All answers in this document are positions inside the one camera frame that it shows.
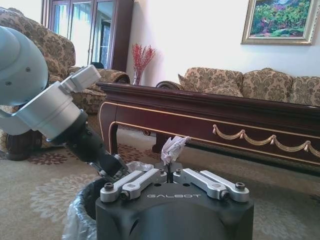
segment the framed painting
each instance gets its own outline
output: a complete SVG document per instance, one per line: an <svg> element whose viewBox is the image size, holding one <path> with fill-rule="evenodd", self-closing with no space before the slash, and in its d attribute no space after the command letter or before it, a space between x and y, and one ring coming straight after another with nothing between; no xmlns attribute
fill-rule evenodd
<svg viewBox="0 0 320 240"><path fill-rule="evenodd" d="M310 45L320 0L249 0L242 44Z"/></svg>

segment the carpet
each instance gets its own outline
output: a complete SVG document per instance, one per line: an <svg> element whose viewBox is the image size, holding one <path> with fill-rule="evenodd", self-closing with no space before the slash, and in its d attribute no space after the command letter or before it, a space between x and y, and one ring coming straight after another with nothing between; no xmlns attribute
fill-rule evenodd
<svg viewBox="0 0 320 240"><path fill-rule="evenodd" d="M119 129L117 139L125 161L160 161L151 151L154 137ZM320 239L320 177L189 147L178 161L246 184L255 204L253 239ZM0 153L0 239L60 240L70 202L97 178L93 168L64 148L20 162L4 160Z"/></svg>

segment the screw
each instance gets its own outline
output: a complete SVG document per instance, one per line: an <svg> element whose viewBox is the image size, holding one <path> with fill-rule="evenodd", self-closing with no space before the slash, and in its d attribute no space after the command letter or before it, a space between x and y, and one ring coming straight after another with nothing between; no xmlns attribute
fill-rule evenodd
<svg viewBox="0 0 320 240"><path fill-rule="evenodd" d="M130 198L130 195L129 195L129 193L128 193L127 191L122 191L122 192L120 193L120 198L121 198L122 200L128 200L128 199Z"/></svg>
<svg viewBox="0 0 320 240"><path fill-rule="evenodd" d="M112 182L107 182L105 185L104 185L104 190L106 191L111 191L114 189L114 184Z"/></svg>
<svg viewBox="0 0 320 240"><path fill-rule="evenodd" d="M235 188L238 190L244 190L246 185L243 182L236 182L235 183Z"/></svg>
<svg viewBox="0 0 320 240"><path fill-rule="evenodd" d="M226 190L223 190L220 192L220 199L221 200L226 200L229 198L229 192Z"/></svg>

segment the dark wood table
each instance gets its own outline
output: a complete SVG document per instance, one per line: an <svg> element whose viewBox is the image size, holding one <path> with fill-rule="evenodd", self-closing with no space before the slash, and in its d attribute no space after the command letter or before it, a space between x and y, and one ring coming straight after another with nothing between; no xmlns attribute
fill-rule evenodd
<svg viewBox="0 0 320 240"><path fill-rule="evenodd" d="M173 89L98 83L107 94L99 111L103 140L117 149L118 125L320 166L320 108Z"/></svg>

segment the plastic trash bag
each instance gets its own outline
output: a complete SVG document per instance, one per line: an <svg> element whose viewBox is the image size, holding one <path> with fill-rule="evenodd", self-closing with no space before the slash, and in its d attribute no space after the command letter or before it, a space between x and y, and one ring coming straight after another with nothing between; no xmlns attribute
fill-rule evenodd
<svg viewBox="0 0 320 240"><path fill-rule="evenodd" d="M152 164L146 164L140 161L131 161L127 164L129 171L133 172L133 171L143 171L143 172L147 172L151 169L154 168L154 166Z"/></svg>
<svg viewBox="0 0 320 240"><path fill-rule="evenodd" d="M130 171L148 171L154 166L139 161L127 164ZM96 200L107 181L100 178L81 190L69 205L62 240L97 240Z"/></svg>

